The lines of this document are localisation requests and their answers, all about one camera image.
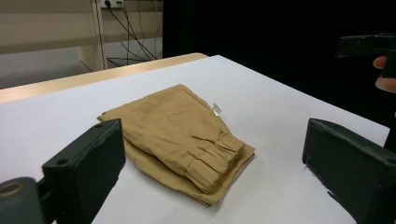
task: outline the khaki pants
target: khaki pants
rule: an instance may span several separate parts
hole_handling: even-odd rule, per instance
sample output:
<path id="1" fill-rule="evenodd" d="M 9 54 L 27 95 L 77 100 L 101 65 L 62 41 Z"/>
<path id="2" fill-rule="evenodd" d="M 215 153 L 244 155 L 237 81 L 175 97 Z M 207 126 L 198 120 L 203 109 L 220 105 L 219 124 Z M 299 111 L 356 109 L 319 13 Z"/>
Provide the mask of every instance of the khaki pants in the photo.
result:
<path id="1" fill-rule="evenodd" d="M 254 155 L 184 85 L 158 91 L 98 117 L 121 119 L 125 149 L 137 168 L 165 186 L 216 204 Z"/>

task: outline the dark background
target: dark background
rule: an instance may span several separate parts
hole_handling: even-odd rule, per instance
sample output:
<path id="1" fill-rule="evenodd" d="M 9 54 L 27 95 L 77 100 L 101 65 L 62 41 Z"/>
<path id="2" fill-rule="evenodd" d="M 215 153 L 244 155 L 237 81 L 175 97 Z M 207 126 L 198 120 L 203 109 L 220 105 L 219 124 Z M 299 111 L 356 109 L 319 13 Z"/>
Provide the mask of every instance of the dark background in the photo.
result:
<path id="1" fill-rule="evenodd" d="M 396 32 L 391 1 L 173 0 L 163 8 L 164 58 L 221 55 L 390 127 L 385 148 L 396 151 L 396 94 L 375 86 L 375 56 L 335 57 L 341 36 Z"/>

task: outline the table surface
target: table surface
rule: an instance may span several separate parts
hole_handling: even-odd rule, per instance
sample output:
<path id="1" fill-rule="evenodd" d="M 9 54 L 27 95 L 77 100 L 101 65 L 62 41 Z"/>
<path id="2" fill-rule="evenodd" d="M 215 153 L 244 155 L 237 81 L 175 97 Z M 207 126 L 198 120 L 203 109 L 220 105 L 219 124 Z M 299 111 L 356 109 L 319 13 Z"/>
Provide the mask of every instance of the table surface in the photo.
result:
<path id="1" fill-rule="evenodd" d="M 219 55 L 193 53 L 0 90 L 0 182 L 42 178 L 41 165 L 102 112 L 176 84 L 218 104 L 255 157 L 214 206 L 167 188 L 127 160 L 93 223 L 356 223 L 302 163 L 308 119 L 338 123 L 380 146 L 389 128 Z"/>

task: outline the finger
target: finger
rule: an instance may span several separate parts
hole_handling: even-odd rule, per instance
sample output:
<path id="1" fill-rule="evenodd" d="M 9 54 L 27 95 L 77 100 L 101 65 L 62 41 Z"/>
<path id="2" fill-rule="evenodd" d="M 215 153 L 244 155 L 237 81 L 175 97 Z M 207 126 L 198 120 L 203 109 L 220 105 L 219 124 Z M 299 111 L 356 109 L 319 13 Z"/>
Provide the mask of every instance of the finger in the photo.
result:
<path id="1" fill-rule="evenodd" d="M 373 61 L 373 66 L 378 68 L 378 69 L 383 69 L 385 66 L 385 63 L 387 62 L 387 56 L 379 56 Z"/>
<path id="2" fill-rule="evenodd" d="M 380 90 L 396 93 L 396 78 L 379 77 L 375 85 Z"/>

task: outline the floor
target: floor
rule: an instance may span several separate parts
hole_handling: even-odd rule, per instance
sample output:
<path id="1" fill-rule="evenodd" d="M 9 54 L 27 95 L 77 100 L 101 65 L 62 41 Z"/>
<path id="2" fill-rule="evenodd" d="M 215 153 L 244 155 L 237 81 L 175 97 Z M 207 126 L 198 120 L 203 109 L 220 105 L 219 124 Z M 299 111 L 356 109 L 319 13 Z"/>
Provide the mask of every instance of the floor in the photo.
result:
<path id="1" fill-rule="evenodd" d="M 161 59 L 163 39 L 105 44 L 108 68 Z M 27 85 L 92 70 L 78 58 L 78 48 L 0 54 L 0 89 Z"/>

